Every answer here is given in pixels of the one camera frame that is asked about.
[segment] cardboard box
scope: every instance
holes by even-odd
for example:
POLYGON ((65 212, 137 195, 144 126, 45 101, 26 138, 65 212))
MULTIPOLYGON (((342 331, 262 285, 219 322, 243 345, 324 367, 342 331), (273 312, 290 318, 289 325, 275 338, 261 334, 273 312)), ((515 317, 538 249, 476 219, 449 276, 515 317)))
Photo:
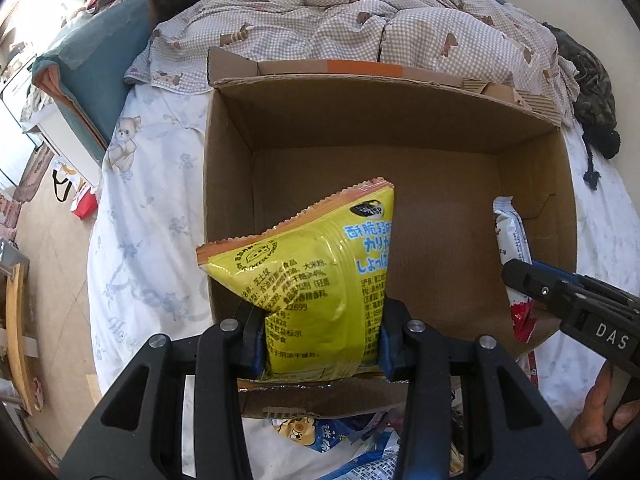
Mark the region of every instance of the cardboard box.
MULTIPOLYGON (((513 196, 533 257, 575 270, 574 191, 553 103, 513 88, 395 65, 254 62, 209 51, 207 241, 257 234, 358 182, 396 186, 386 293, 443 334, 494 335, 514 357, 558 328, 544 311, 513 336, 492 203, 513 196)), ((211 286, 215 320, 238 298, 211 286)), ((245 416, 345 416, 404 401, 351 378, 241 394, 245 416)))

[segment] tiled floor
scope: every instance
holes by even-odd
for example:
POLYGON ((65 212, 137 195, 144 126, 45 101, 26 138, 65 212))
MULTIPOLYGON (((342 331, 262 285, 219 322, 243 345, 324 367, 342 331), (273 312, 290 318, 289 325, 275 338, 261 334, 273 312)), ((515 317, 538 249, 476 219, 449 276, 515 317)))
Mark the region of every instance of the tiled floor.
POLYGON ((30 259, 32 309, 45 407, 33 416, 60 457, 94 408, 86 376, 95 374, 86 291, 86 256, 94 218, 81 221, 60 203, 44 178, 34 199, 22 206, 16 242, 30 259))

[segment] teddy bear print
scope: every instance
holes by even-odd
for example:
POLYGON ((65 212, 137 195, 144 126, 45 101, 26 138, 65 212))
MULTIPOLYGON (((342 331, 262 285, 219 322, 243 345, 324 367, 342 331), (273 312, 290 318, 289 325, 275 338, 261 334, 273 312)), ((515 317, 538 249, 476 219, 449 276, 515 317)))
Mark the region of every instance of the teddy bear print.
POLYGON ((274 418, 271 424, 279 434, 288 436, 302 446, 311 446, 316 441, 315 419, 312 416, 284 420, 274 418))
POLYGON ((133 164, 133 155, 136 151, 136 143, 133 137, 140 128, 140 116, 122 117, 118 122, 114 141, 107 150, 107 157, 111 167, 115 166, 120 171, 129 171, 133 164))

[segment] bed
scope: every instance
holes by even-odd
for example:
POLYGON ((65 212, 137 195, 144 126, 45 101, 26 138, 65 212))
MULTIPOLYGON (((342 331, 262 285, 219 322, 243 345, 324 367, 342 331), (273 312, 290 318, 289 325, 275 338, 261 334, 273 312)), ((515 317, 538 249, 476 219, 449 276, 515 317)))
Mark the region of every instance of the bed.
MULTIPOLYGON (((583 182, 587 158, 571 106, 578 91, 573 66, 554 54, 553 36, 526 12, 495 0, 203 0, 160 23, 126 71, 134 86, 102 163, 88 255, 102 391, 152 334, 183 338, 212 323, 207 278, 194 248, 204 243, 206 49, 220 41, 255 60, 379 60, 548 96, 562 113, 572 168, 577 272, 640 292, 640 219, 615 168, 599 154, 598 190, 583 182), (442 42, 432 38, 449 32, 459 41, 450 45, 454 54, 444 56, 442 42)), ((561 333, 536 349, 536 359, 540 391, 568 426, 603 359, 561 333)), ((338 446, 318 454, 282 439, 268 421, 245 421, 245 433, 256 478, 317 478, 358 452, 338 446), (289 465, 274 470, 272 456, 289 465)), ((188 438, 183 447, 189 472, 188 438)))

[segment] black label sticker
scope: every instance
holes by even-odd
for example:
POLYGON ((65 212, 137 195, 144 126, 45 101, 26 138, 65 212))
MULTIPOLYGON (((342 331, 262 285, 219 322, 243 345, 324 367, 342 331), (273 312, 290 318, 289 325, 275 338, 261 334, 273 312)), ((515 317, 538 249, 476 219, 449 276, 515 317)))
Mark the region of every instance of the black label sticker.
POLYGON ((367 200, 352 206, 350 211, 369 220, 379 220, 385 214, 385 207, 380 200, 367 200))
POLYGON ((638 339, 595 314, 589 315, 582 331, 624 359, 629 359, 638 346, 638 339))

